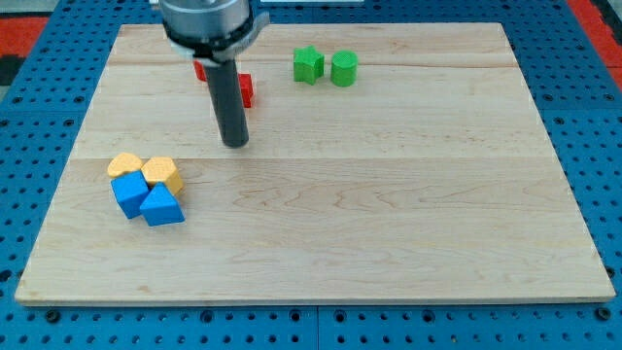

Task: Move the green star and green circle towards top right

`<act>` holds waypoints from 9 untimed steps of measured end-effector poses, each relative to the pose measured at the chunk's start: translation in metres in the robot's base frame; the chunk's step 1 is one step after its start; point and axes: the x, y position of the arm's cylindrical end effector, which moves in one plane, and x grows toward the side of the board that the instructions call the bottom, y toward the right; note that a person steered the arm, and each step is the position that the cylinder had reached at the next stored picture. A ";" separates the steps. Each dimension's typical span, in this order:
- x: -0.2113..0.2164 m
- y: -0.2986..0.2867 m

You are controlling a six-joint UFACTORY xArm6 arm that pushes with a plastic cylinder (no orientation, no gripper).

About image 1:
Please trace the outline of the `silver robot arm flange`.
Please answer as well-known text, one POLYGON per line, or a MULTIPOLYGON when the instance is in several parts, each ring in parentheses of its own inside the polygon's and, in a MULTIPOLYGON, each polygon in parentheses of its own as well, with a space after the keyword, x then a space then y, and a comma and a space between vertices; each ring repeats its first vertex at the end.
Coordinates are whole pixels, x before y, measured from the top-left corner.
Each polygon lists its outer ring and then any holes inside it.
POLYGON ((270 24, 248 0, 158 0, 166 37, 176 52, 218 67, 247 50, 270 24))

